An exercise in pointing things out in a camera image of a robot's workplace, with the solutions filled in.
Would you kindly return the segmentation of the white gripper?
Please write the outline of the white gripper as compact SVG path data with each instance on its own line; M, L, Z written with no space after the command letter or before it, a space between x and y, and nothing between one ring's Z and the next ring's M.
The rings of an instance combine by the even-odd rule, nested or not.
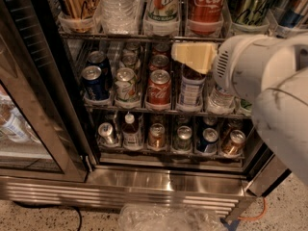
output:
M175 42L171 58L201 74L207 74L213 65L214 79L221 88L253 101L263 90L295 74L299 50L307 47L307 33L286 39L238 35L219 49L213 42Z

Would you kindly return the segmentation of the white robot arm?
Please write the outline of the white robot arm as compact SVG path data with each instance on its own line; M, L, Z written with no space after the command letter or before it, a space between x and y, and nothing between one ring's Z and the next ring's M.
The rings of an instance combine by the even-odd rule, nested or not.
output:
M242 34L212 42L175 42L171 58L206 74L229 94L252 104L258 135L308 184L308 65L305 34L291 38Z

